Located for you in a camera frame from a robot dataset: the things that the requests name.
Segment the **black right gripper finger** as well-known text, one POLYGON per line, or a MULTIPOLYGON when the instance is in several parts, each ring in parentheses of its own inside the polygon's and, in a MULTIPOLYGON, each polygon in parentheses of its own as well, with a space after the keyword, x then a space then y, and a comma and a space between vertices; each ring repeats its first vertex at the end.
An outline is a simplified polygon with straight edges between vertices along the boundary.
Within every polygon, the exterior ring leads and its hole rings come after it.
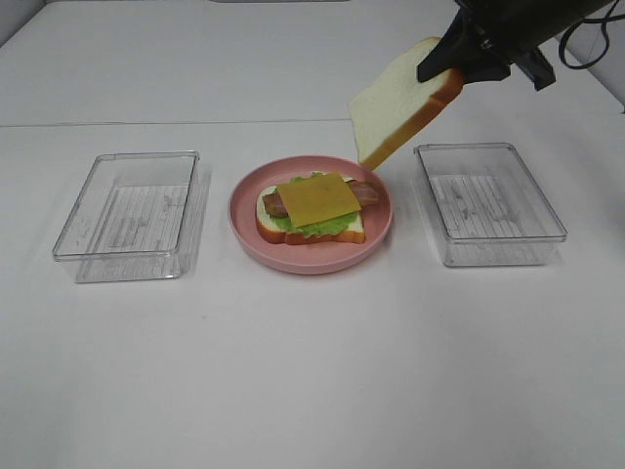
POLYGON ((465 84, 499 82, 511 75, 511 63, 492 54, 469 54, 460 60, 465 84))
POLYGON ((476 57, 471 26, 471 17, 467 13, 456 14, 435 48, 417 65, 419 82, 426 82, 451 68, 461 69, 476 57))

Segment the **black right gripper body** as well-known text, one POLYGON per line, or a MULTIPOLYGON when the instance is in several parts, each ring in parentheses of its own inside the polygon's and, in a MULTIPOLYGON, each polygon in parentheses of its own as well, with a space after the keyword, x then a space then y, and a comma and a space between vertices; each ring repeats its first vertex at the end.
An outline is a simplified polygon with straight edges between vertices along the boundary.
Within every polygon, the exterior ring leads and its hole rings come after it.
POLYGON ((613 1, 460 1, 459 12, 471 17, 476 54, 506 58, 540 91, 556 81, 539 46, 563 40, 585 24, 602 29, 615 21, 613 1))

